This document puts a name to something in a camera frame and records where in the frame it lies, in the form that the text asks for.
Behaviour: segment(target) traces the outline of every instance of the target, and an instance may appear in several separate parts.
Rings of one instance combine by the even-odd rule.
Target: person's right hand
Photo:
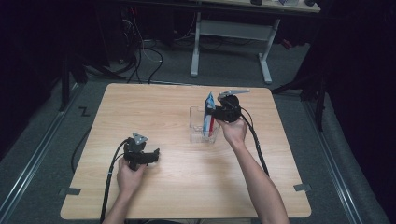
[[[238,119],[232,123],[227,123],[218,119],[216,121],[221,126],[225,139],[232,147],[245,144],[248,125],[244,120]]]
[[[117,173],[117,181],[119,183],[120,194],[126,197],[132,197],[137,191],[142,180],[146,164],[139,166],[137,171],[129,168],[129,163],[124,158],[119,159],[119,172]]]

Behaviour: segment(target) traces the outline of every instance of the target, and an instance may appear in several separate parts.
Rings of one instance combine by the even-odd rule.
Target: desk leg
[[[197,22],[195,25],[195,45],[194,52],[192,53],[191,62],[191,76],[198,77],[198,66],[199,66],[199,36],[201,33],[201,12],[197,12]]]
[[[264,51],[264,53],[259,54],[260,65],[262,66],[262,75],[264,76],[264,82],[266,84],[272,83],[271,74],[270,74],[270,71],[268,70],[267,57],[270,52],[271,46],[274,42],[274,38],[275,38],[277,27],[279,26],[279,23],[280,23],[280,19],[275,20],[274,26],[272,27],[271,33],[268,37],[267,46],[265,48],[265,51]]]

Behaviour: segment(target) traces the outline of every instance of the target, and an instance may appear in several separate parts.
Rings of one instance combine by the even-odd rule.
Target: table top
[[[207,3],[220,3],[229,5],[238,5],[244,7],[263,7],[271,9],[280,9],[287,11],[299,11],[299,12],[320,12],[318,4],[314,4],[312,7],[306,5],[304,0],[299,0],[297,6],[283,6],[279,1],[262,0],[261,6],[255,6],[250,3],[250,0],[199,0]]]
[[[132,133],[148,137],[145,152],[160,149],[160,159],[144,173],[131,202],[128,218],[257,217],[245,179],[229,144],[219,131],[216,142],[191,143],[190,107],[204,105],[212,91],[245,88],[110,84],[106,88],[92,130],[82,152],[61,211],[65,219],[99,218],[108,167],[118,145]],[[240,105],[253,118],[262,155],[289,217],[308,217],[311,208],[271,92],[249,88],[238,94]],[[260,164],[253,137],[246,145]],[[118,195],[114,168],[107,211]]]

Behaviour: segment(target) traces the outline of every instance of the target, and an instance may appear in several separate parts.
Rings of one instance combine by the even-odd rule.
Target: wire
[[[128,81],[126,83],[130,83],[132,77],[134,76],[134,74],[136,74],[137,80],[139,81],[140,84],[142,84],[142,81],[140,80],[139,74],[137,72],[137,70],[140,67],[140,63],[142,61],[142,51],[139,48],[139,63],[135,66],[134,71],[132,72],[132,74],[129,76]]]
[[[160,63],[160,65],[158,65],[158,67],[154,70],[154,72],[152,72],[151,75],[149,76],[149,78],[148,78],[148,84],[151,83],[151,78],[152,78],[152,76],[154,76],[154,74],[155,74],[155,73],[161,68],[161,66],[163,65],[163,56],[161,55],[161,53],[158,52],[158,51],[155,50],[155,49],[149,49],[149,50],[152,50],[152,51],[158,53],[158,55],[160,55],[160,57],[161,57],[161,63]]]
[[[78,151],[79,146],[81,145],[82,141],[84,141],[84,139],[87,137],[87,135],[88,135],[88,133],[90,132],[91,128],[92,128],[92,127],[90,127],[90,128],[87,130],[87,132],[84,133],[84,135],[82,136],[81,140],[79,140],[79,142],[78,142],[76,148],[75,148],[74,151],[73,151],[73,155],[72,155],[72,158],[71,158],[71,160],[70,160],[70,164],[71,164],[71,167],[72,167],[72,172],[73,172],[73,174],[76,172],[76,169],[75,169],[75,167],[74,167],[74,158],[76,157],[76,153],[77,153],[77,151]]]
[[[142,35],[140,34],[139,28],[137,27],[136,17],[135,17],[135,16],[134,16],[134,25],[136,26],[136,31],[137,31],[137,33],[138,33],[139,36],[140,36],[140,40],[142,41],[141,43],[142,43],[143,53],[146,55],[146,57],[147,57],[150,61],[155,62],[155,63],[162,63],[163,60],[155,61],[155,60],[151,59],[151,58],[147,55],[147,53],[146,53],[146,51],[145,51],[145,42],[144,42],[144,40],[143,40]]]
[[[248,116],[250,117],[251,127],[253,127],[253,119],[251,118],[249,112],[242,106],[241,106],[241,109],[243,109],[245,112],[247,112]]]
[[[111,161],[111,165],[110,168],[108,168],[108,173],[107,173],[107,181],[106,181],[106,187],[105,187],[105,196],[103,198],[103,205],[102,205],[102,213],[100,216],[100,223],[103,223],[103,221],[105,220],[105,215],[106,215],[106,207],[107,207],[107,199],[108,199],[108,191],[110,189],[110,183],[111,183],[111,176],[113,175],[113,169],[114,169],[114,163],[116,162],[117,158],[119,158],[120,156],[117,156],[119,154],[120,148],[127,143],[129,140],[125,139],[121,142],[121,144],[119,145],[119,147],[117,148],[116,152],[114,153],[114,157],[113,160]]]
[[[255,132],[254,129],[253,129],[253,125],[250,125],[250,123],[248,122],[247,118],[246,118],[242,113],[241,113],[241,117],[242,117],[242,119],[247,123],[247,126],[248,126],[248,128],[250,129],[251,134],[253,135],[254,143],[255,143],[256,149],[257,149],[257,154],[259,155],[260,162],[262,163],[262,169],[264,170],[264,172],[265,172],[268,176],[270,176],[269,173],[268,173],[267,165],[265,164],[265,161],[264,161],[264,157],[262,156],[262,150],[261,150],[261,148],[260,148],[259,138],[257,137],[257,134],[256,134],[256,132]]]
[[[195,22],[195,17],[196,17],[196,15],[197,15],[197,13],[195,12],[195,13],[194,13],[194,16],[192,17],[192,22],[191,22],[191,26],[190,26],[189,31],[188,31],[185,35],[183,35],[181,38],[175,39],[176,41],[182,40],[182,39],[185,39],[185,38],[189,38],[189,37],[193,36],[193,35],[190,35],[190,32],[191,32],[191,30],[192,30],[192,27],[194,26],[194,22]]]

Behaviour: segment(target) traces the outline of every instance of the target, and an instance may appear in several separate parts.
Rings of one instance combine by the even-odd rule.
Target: clear plastic box
[[[219,124],[214,121],[211,132],[204,132],[204,115],[205,108],[203,106],[190,107],[190,141],[192,143],[215,143],[219,132]]]

